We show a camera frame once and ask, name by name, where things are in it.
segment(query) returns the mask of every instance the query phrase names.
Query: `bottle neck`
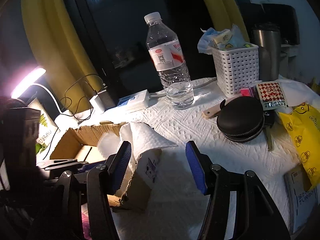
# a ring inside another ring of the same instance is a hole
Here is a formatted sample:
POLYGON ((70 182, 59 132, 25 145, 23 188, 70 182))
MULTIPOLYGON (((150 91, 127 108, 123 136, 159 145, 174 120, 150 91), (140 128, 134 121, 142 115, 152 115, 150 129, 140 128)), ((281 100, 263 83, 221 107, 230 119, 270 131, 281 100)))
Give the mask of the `bottle neck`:
POLYGON ((161 19, 156 20, 156 21, 154 21, 154 22, 147 23, 147 25, 150 27, 150 26, 153 26, 153 25, 156 25, 156 24, 159 24, 159 23, 162 23, 162 20, 161 20, 161 19))

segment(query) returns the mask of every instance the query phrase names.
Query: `yellow curtain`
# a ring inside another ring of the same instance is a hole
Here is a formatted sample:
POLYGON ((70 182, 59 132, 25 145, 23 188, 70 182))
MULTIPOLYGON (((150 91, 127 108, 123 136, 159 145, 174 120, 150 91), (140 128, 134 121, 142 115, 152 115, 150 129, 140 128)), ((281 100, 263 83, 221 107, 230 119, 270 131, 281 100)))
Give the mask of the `yellow curtain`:
POLYGON ((204 0, 204 3, 215 30, 231 29, 234 23, 240 28, 244 39, 249 42, 249 36, 235 0, 204 0))
MULTIPOLYGON (((31 50, 39 65, 46 69, 45 78, 59 99, 76 80, 87 74, 96 74, 63 0, 21 0, 21 11, 31 50)), ((95 76, 88 77, 88 81, 97 91, 102 87, 95 76)), ((83 96, 80 84, 68 91, 67 97, 73 101, 69 107, 71 111, 76 110, 83 96)), ((89 108, 90 103, 82 99, 78 112, 89 108)))

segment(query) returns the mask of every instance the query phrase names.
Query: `black round pouch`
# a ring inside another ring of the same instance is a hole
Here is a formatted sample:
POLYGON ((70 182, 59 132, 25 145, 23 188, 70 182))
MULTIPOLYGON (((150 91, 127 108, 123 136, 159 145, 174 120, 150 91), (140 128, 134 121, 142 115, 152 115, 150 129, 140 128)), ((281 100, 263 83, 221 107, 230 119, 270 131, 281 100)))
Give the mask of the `black round pouch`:
POLYGON ((264 126, 263 107, 253 97, 238 97, 220 104, 217 126, 222 134, 233 142, 247 142, 256 138, 264 126))

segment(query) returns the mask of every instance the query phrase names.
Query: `cardboard box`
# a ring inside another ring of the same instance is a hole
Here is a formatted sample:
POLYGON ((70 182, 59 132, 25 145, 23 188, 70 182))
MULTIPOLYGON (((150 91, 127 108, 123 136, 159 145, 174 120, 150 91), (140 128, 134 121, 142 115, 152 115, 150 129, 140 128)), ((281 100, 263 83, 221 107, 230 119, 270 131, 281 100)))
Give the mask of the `cardboard box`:
MULTIPOLYGON (((50 155, 50 159, 78 159, 89 163, 104 160, 97 149, 97 143, 104 133, 119 136, 122 125, 108 122, 98 126, 82 126, 79 129, 66 131, 50 155)), ((114 195, 108 195, 109 205, 113 211, 146 209, 151 189, 156 178, 156 168, 160 160, 161 150, 149 150, 140 156, 132 172, 126 171, 120 189, 114 195)))

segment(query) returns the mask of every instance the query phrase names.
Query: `red and white checkered packet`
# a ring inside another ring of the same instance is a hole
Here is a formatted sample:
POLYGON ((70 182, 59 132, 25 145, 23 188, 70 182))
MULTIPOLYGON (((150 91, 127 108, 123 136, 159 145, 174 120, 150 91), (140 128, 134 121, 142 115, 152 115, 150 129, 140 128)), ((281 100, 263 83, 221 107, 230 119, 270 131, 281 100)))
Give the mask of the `red and white checkered packet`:
POLYGON ((287 107, 287 100, 278 82, 261 82, 256 84, 263 110, 287 107))

